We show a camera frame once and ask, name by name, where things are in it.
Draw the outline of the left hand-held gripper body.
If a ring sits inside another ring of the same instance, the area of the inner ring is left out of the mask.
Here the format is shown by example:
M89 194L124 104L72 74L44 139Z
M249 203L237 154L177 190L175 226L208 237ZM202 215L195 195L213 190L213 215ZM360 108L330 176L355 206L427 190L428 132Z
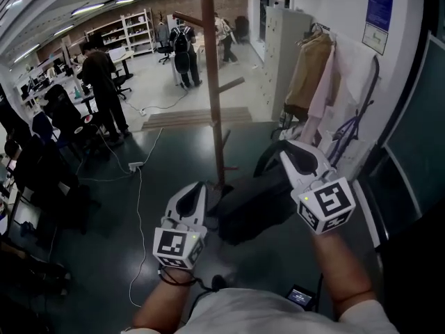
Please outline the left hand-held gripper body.
M203 225L186 225L163 217L155 229L153 256L160 264L177 269L193 269L204 250L207 228Z

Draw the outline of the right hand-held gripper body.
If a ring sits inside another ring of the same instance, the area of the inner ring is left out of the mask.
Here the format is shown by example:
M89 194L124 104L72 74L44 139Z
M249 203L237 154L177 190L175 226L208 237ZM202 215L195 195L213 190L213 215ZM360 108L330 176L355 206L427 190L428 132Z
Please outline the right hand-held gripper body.
M301 174L303 185L293 188L296 214L314 234L324 234L347 223L356 208L345 177L330 167L325 173Z

